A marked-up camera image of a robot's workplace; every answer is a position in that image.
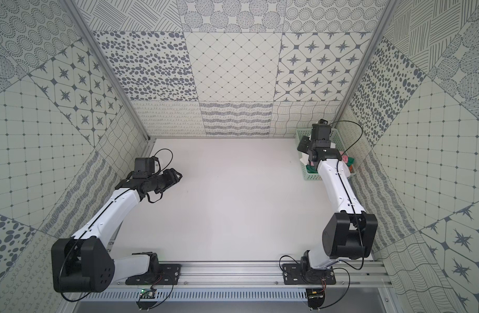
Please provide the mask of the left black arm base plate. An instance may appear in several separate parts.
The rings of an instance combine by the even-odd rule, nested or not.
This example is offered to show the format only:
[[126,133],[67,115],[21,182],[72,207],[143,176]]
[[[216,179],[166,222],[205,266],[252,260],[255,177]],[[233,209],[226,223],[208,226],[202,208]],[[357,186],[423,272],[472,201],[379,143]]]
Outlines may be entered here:
[[144,274],[131,276],[125,280],[128,286],[135,285],[177,285],[182,265],[179,263],[159,264],[155,271],[149,270]]

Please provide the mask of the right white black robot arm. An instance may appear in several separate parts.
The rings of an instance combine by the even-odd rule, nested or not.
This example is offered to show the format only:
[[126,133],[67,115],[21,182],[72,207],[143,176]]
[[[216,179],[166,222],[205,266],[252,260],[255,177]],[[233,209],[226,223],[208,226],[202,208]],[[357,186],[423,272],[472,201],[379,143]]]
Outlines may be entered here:
[[322,276],[336,263],[369,257],[378,221],[359,203],[350,187],[340,151],[332,148],[328,140],[303,136],[298,151],[303,155],[305,165],[315,167],[334,210],[319,246],[301,257],[301,276],[307,282],[314,282],[314,276]]

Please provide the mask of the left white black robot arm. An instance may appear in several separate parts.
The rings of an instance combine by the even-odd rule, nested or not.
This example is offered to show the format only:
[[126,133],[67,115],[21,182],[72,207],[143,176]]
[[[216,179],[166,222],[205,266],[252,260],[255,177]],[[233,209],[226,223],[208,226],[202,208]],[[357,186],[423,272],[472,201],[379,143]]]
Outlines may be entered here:
[[138,253],[114,259],[107,247],[128,213],[148,193],[162,194],[181,180],[181,173],[166,169],[145,178],[126,178],[115,187],[105,205],[70,238],[57,240],[51,248],[52,280],[58,293],[100,293],[113,282],[134,276],[158,279],[155,253]]

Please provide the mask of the white t-shirt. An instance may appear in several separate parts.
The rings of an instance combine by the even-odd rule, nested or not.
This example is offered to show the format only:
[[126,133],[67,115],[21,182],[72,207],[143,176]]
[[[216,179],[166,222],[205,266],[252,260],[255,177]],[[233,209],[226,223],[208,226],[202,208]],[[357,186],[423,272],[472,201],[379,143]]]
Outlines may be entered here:
[[304,166],[310,166],[311,165],[311,161],[309,160],[309,155],[306,154],[306,153],[301,153],[300,161]]

